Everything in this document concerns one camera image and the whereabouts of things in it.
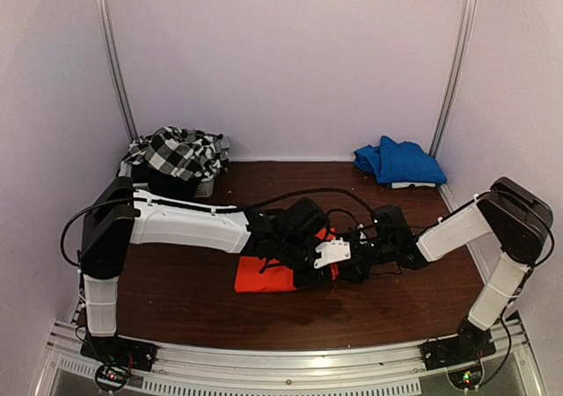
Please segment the orange t-shirt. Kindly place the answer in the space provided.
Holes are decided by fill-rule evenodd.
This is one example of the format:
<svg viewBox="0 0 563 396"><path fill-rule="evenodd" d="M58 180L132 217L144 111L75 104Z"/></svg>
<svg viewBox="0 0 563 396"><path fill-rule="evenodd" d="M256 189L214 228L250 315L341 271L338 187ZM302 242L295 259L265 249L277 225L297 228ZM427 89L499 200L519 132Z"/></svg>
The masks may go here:
<svg viewBox="0 0 563 396"><path fill-rule="evenodd" d="M305 241L262 238L245 248L238 262L234 284L237 293L280 293L317 287L338 277L336 264L313 267L315 248L336 239L323 229Z"/></svg>

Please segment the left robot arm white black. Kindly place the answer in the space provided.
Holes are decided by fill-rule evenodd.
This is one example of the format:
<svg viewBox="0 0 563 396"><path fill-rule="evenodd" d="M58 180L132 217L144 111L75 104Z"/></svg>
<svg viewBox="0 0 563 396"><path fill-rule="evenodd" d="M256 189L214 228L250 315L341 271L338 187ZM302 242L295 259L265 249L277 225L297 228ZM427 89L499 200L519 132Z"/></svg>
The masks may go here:
<svg viewBox="0 0 563 396"><path fill-rule="evenodd" d="M115 335L118 281L130 245L210 248L272 260L312 280L326 279L351 255L349 243L331 238L327 214L307 197L287 209L207 205L159 196L119 177L69 222L76 220L83 222L74 264L84 285L86 330L108 364L127 354Z"/></svg>

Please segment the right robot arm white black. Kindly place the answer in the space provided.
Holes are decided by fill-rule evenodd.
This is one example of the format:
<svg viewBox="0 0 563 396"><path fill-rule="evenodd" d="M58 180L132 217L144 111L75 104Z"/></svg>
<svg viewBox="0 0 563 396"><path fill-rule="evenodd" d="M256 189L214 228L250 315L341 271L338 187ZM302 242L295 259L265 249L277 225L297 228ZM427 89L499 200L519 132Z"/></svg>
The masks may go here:
<svg viewBox="0 0 563 396"><path fill-rule="evenodd" d="M507 177L418 233L400 207L385 205L371 216L375 236L368 237L363 226L343 235L347 250L338 266L339 276L363 282L372 267L387 263L419 270L473 241L494 237L500 258L451 343L451 354L466 363L485 347L490 328L502 319L535 268L551 255L545 243L552 240L552 223L551 208Z"/></svg>

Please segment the white plastic laundry basket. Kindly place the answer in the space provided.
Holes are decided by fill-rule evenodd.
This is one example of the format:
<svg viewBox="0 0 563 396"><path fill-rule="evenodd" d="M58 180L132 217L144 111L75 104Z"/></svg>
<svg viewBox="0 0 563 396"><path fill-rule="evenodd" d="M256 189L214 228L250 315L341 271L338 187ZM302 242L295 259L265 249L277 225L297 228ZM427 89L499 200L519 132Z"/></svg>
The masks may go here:
<svg viewBox="0 0 563 396"><path fill-rule="evenodd" d="M117 177L126 177L130 178L131 180L131 166L132 165L122 165L121 168L117 171ZM133 185L135 188L142 189L148 191L147 185L145 183L136 184L133 181ZM208 198L213 194L214 191L215 180L214 179L203 179L201 184L197 187L196 193L194 198Z"/></svg>

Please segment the black white checkered cloth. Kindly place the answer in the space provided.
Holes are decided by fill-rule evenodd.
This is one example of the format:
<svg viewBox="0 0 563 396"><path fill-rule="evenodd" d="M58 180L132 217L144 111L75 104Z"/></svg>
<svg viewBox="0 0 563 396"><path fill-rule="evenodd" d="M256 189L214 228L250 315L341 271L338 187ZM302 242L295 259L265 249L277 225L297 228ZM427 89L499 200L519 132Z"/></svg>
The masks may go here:
<svg viewBox="0 0 563 396"><path fill-rule="evenodd" d="M146 167L184 181L213 180L228 170L230 141L222 134L165 126L128 145L120 162L120 176Z"/></svg>

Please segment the black garment hanging from basket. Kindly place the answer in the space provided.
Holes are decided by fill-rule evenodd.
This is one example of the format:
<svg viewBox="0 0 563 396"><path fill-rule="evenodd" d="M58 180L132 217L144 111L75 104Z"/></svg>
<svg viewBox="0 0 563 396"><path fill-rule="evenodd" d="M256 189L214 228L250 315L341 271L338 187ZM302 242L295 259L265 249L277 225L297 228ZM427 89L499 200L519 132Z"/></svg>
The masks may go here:
<svg viewBox="0 0 563 396"><path fill-rule="evenodd" d="M147 165L132 165L131 177L136 184L145 183L153 194L181 201L194 198L197 187L204 179L203 175L193 175L184 180L152 169Z"/></svg>

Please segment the front aluminium rail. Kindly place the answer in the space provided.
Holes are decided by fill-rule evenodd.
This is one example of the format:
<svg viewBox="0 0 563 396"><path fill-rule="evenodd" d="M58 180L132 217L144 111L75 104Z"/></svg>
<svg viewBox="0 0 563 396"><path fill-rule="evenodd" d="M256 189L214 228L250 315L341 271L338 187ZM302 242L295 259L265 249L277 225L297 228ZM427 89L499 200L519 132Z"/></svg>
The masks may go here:
<svg viewBox="0 0 563 396"><path fill-rule="evenodd" d="M461 379L484 373L478 395L544 395L545 385L518 317L492 330L496 351L480 362L428 369L420 341L333 350L229 350L155 343L150 370L125 385L96 379L82 356L84 333L57 320L40 359L33 395L465 395Z"/></svg>

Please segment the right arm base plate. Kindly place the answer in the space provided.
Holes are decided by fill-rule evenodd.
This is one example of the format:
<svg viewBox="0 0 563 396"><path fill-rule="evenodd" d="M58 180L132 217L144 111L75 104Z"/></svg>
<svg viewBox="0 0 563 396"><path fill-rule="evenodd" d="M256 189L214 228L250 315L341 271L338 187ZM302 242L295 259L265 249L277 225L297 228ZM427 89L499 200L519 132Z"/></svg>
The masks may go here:
<svg viewBox="0 0 563 396"><path fill-rule="evenodd" d="M420 345L426 370L438 370L462 363L477 362L483 356L496 353L489 330L462 325L451 337L430 337Z"/></svg>

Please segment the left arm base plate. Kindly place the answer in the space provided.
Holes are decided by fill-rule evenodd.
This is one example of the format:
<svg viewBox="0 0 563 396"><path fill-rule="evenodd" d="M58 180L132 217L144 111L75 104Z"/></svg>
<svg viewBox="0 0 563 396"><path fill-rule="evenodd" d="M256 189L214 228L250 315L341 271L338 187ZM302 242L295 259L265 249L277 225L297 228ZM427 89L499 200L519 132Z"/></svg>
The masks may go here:
<svg viewBox="0 0 563 396"><path fill-rule="evenodd" d="M75 336L82 342L80 354L100 363L120 366L127 370L152 370L157 355L153 343L131 340L114 335L92 337L85 326L75 329Z"/></svg>

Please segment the right aluminium frame post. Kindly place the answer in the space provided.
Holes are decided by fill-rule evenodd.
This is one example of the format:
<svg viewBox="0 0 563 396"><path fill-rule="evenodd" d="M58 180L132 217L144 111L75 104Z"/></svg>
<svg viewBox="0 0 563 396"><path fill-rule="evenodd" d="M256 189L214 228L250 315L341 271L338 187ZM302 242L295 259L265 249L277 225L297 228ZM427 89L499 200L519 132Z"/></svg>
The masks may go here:
<svg viewBox="0 0 563 396"><path fill-rule="evenodd" d="M460 84L466 53L470 44L478 0L463 0L458 22L457 37L450 64L442 104L435 132L429 148L429 155L437 158L445 137L446 128L453 110L457 89Z"/></svg>

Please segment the aluminium frame post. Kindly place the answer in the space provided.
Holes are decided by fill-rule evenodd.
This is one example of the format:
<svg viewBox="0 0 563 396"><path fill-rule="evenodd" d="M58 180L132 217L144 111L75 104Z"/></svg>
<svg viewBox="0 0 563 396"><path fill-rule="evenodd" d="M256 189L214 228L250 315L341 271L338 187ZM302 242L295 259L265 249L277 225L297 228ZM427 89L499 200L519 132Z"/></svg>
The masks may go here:
<svg viewBox="0 0 563 396"><path fill-rule="evenodd" d="M128 140L133 141L137 139L139 135L135 125L134 117L132 115L127 88L124 82L124 76L119 60L118 47L113 30L110 2L109 0L95 1L99 15L101 34L106 51L106 59L108 62L110 79L113 83L113 89L117 98L118 108L120 110Z"/></svg>
<svg viewBox="0 0 563 396"><path fill-rule="evenodd" d="M457 37L450 64L442 104L435 132L429 148L429 155L437 158L445 137L446 128L453 110L457 89L460 84L466 53L470 44L478 0L463 0L458 22Z"/></svg>

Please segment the left aluminium frame post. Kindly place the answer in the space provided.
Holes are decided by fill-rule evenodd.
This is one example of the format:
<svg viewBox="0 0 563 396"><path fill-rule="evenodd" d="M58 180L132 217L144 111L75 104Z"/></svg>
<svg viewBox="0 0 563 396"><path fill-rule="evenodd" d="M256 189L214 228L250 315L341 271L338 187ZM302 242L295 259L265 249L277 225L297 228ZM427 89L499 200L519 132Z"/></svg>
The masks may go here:
<svg viewBox="0 0 563 396"><path fill-rule="evenodd" d="M119 60L118 47L113 30L110 2L109 0L95 1L99 15L101 34L106 51L106 59L108 62L110 79L113 83L113 89L117 98L118 108L120 110L128 140L133 141L137 139L139 135L135 125L134 117L132 115L127 88L124 82L124 76Z"/></svg>

